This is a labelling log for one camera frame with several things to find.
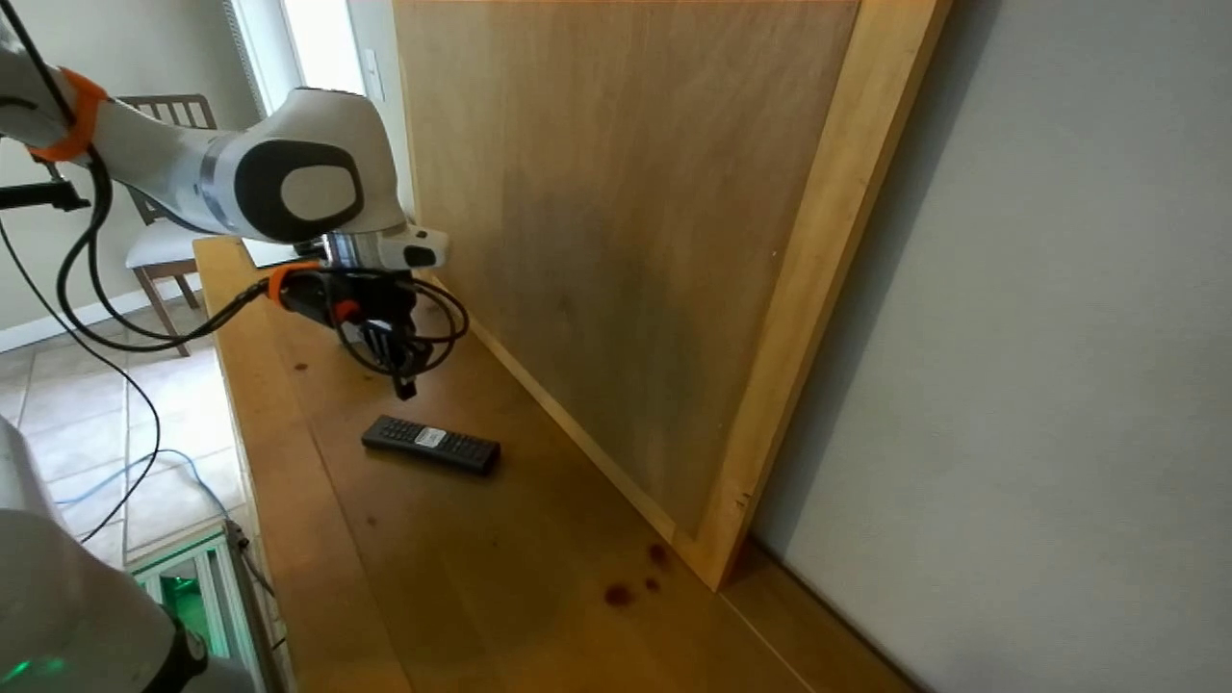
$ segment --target plywood panel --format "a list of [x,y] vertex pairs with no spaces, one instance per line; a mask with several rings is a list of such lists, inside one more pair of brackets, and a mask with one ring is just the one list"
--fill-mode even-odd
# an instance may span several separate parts
[[949,0],[400,4],[415,208],[484,338],[714,586]]
[[851,0],[403,4],[448,281],[686,533],[710,503]]

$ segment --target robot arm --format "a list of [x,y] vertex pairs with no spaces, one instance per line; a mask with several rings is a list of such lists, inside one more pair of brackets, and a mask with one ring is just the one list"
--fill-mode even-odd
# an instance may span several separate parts
[[[0,135],[42,163],[84,163],[95,149],[116,180],[199,230],[323,238],[326,267],[290,275],[279,299],[334,326],[400,398],[465,333],[461,306],[410,275],[442,262],[442,237],[400,211],[391,138],[361,97],[301,89],[251,133],[181,133],[71,71],[42,76],[26,52],[0,38]],[[448,338],[415,334],[423,294],[448,310]]]

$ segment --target wooden surface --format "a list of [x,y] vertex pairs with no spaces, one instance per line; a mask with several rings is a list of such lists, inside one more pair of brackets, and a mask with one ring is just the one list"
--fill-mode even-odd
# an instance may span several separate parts
[[415,211],[453,237],[448,281],[714,586],[940,15],[936,0],[397,4]]
[[[240,244],[198,255],[212,310],[255,279]],[[415,402],[275,306],[219,358],[301,691],[808,691],[478,338]],[[506,459],[465,477],[370,453],[374,418]]]
[[724,583],[759,511],[942,21],[949,0],[863,0],[858,9],[714,500],[700,533],[677,541],[714,586]]
[[763,547],[746,547],[724,586],[724,600],[812,691],[905,693],[919,691],[873,654],[827,606],[794,583]]
[[855,0],[400,4],[448,287],[699,533]]

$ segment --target remote control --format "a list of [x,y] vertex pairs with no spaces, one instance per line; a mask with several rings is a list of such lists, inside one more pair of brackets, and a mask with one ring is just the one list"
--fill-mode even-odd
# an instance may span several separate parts
[[361,444],[383,452],[400,452],[414,459],[448,461],[471,474],[488,474],[500,453],[500,444],[495,441],[474,441],[474,435],[423,429],[394,418],[376,418],[370,433],[361,433]]

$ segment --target green object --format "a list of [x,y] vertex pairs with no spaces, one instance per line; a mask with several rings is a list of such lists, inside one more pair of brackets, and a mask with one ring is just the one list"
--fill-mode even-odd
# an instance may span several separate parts
[[151,600],[178,618],[212,659],[233,659],[251,672],[258,691],[279,691],[266,620],[255,606],[244,560],[233,550],[235,541],[244,541],[240,528],[233,528],[233,537],[219,528],[138,563],[130,579],[151,593]]

